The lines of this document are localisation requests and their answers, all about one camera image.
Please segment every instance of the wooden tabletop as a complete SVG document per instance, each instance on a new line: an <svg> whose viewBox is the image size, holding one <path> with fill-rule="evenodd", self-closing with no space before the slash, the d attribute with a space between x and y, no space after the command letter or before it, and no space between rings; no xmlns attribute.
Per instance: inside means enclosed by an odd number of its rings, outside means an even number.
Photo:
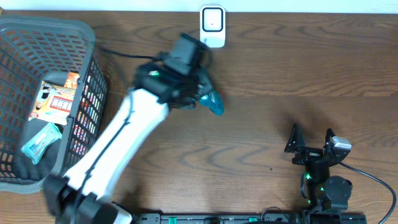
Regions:
<svg viewBox="0 0 398 224"><path fill-rule="evenodd" d="M85 21L98 45L137 55L169 50L179 32L199 36L199 13L4 13ZM284 153L295 122L313 147L333 128L353 143L347 164L398 190L398 15L228 13L226 24L226 45L214 49L211 68L225 114L173 110L124 171L114 201L165 213L304 207L304 167ZM144 62L101 60L111 79L105 124ZM331 175L352 181L349 211L368 223L390 208L381 184L341 166ZM42 193L0 193L0 223L17 222L53 223ZM387 223L397 222L395 211Z"/></svg>

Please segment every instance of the blue packet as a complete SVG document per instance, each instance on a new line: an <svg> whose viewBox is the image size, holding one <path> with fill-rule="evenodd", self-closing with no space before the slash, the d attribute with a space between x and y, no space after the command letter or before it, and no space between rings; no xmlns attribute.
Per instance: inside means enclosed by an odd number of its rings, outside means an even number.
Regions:
<svg viewBox="0 0 398 224"><path fill-rule="evenodd" d="M208 94L199 99L199 103L209 107L210 111L215 115L221 116L224 113L224 103L215 90L211 90Z"/></svg>
<svg viewBox="0 0 398 224"><path fill-rule="evenodd" d="M32 159L33 164L39 163L45 149L53 142L62 138L62 134L55 124L48 123L23 147L22 152Z"/></svg>

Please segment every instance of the gray basket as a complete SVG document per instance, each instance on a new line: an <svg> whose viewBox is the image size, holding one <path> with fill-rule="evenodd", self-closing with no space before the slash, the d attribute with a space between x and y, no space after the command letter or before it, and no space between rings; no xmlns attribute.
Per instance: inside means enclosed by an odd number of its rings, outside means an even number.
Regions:
<svg viewBox="0 0 398 224"><path fill-rule="evenodd" d="M96 141L107 86L94 44L84 22L0 16L0 190L39 191L50 172L64 174ZM42 80L63 85L68 72L80 74L70 117L35 166L21 147L46 124L27 121L36 93Z"/></svg>

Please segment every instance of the white background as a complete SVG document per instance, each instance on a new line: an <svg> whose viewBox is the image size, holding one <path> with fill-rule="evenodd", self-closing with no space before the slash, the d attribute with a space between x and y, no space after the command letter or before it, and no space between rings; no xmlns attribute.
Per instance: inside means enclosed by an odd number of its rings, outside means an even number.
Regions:
<svg viewBox="0 0 398 224"><path fill-rule="evenodd" d="M0 0L3 9L190 11L220 4L227 12L398 13L398 0Z"/></svg>

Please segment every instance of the white square button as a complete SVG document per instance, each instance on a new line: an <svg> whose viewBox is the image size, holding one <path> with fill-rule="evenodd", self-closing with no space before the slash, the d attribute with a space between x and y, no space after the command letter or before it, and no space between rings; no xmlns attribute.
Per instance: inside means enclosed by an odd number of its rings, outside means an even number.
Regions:
<svg viewBox="0 0 398 224"><path fill-rule="evenodd" d="M223 11L219 8L207 8L203 10L203 30L221 31L223 29Z"/></svg>

